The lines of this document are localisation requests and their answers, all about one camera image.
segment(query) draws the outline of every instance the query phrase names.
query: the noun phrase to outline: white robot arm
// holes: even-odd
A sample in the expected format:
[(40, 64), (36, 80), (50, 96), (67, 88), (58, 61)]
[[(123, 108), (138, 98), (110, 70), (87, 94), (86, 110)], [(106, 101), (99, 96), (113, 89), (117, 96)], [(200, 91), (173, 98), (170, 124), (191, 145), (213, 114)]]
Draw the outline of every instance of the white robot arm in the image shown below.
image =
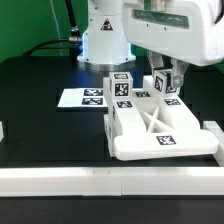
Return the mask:
[(128, 42), (150, 50), (152, 68), (162, 57), (173, 60), (172, 86), (183, 84), (188, 63), (205, 66), (224, 58), (224, 1), (124, 0), (124, 33)]
[[(216, 137), (201, 130), (177, 95), (189, 63), (205, 66), (223, 60), (223, 2), (151, 0), (147, 5), (146, 0), (123, 0), (125, 37), (149, 50), (153, 76), (144, 77), (141, 90), (132, 89), (130, 73), (111, 72), (104, 78), (111, 156), (136, 160), (217, 151)], [(162, 54), (172, 58), (172, 69), (161, 69)]]

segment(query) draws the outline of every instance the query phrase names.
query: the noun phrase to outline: white plastic fixture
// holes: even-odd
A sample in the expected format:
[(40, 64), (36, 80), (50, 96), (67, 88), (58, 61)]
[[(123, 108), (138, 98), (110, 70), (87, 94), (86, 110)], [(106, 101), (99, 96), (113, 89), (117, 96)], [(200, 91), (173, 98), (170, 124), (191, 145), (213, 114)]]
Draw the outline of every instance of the white plastic fixture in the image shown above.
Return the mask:
[(143, 89), (132, 90), (129, 72), (104, 78), (109, 114), (105, 126), (111, 156), (120, 160), (214, 154), (218, 140), (201, 130), (198, 120), (168, 82), (170, 70), (144, 77)]
[(0, 197), (65, 195), (224, 195), (224, 168), (0, 169)]
[(218, 151), (214, 154), (214, 157), (219, 166), (224, 167), (224, 132), (215, 121), (205, 121), (203, 128), (211, 131), (219, 140)]
[(3, 127), (2, 127), (2, 122), (0, 121), (0, 142), (3, 139)]

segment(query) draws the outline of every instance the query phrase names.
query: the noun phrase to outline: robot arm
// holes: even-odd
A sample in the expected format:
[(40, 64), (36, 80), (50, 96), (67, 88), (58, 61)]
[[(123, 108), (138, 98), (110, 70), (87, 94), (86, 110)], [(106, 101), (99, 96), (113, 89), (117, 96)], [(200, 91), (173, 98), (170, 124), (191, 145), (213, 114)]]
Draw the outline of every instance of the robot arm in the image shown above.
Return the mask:
[(188, 63), (223, 60), (223, 0), (124, 0), (122, 8), (125, 36), (150, 51), (153, 70), (163, 66), (162, 54), (172, 58), (173, 87), (183, 84)]

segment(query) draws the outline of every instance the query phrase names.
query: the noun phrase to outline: white 3d-printed block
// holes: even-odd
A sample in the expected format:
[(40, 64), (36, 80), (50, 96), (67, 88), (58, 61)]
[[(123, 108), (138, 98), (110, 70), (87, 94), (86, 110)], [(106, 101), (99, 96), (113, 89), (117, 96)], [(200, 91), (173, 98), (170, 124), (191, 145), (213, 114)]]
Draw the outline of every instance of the white 3d-printed block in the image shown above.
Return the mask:
[(144, 135), (118, 136), (114, 151), (120, 160), (163, 158), (173, 156), (215, 153), (218, 140), (206, 130), (196, 133), (150, 133)]
[(153, 88), (151, 89), (152, 96), (171, 96), (180, 93), (180, 88), (171, 87), (170, 74), (171, 69), (154, 71), (155, 78), (153, 80)]
[(153, 77), (151, 75), (144, 76), (143, 77), (143, 90), (151, 93), (152, 86), (153, 86)]
[(218, 151), (214, 154), (214, 157), (219, 166), (224, 167), (224, 132), (215, 121), (204, 121), (203, 128), (211, 131), (215, 137), (219, 140)]
[(3, 128), (2, 128), (2, 122), (0, 122), (0, 142), (3, 139)]
[(112, 97), (110, 92), (110, 78), (104, 78), (103, 79), (103, 94), (107, 101), (108, 107), (112, 105)]
[(130, 72), (110, 72), (110, 92), (112, 99), (130, 98), (133, 79)]
[(200, 124), (178, 96), (160, 97), (160, 120), (180, 132), (198, 132)]
[(133, 101), (113, 101), (113, 121), (118, 135), (136, 135), (146, 132), (145, 123)]
[(150, 94), (148, 91), (144, 91), (143, 89), (133, 89), (132, 90), (132, 99), (140, 99), (140, 98), (148, 98)]
[(113, 121), (109, 120), (108, 114), (104, 115), (104, 126), (107, 135), (109, 153), (111, 157), (114, 157), (114, 138), (117, 136), (117, 133)]

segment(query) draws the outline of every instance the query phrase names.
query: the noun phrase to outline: white cube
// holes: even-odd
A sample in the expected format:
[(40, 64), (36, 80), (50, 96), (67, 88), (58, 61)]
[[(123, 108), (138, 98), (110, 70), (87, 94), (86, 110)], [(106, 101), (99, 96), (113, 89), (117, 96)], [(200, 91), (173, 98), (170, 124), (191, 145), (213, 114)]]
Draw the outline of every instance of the white cube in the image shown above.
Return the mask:
[(170, 75), (171, 69), (155, 70), (152, 89), (153, 96), (170, 96), (180, 93), (180, 88), (172, 88)]
[(130, 72), (110, 72), (110, 91), (112, 99), (130, 98), (133, 78)]

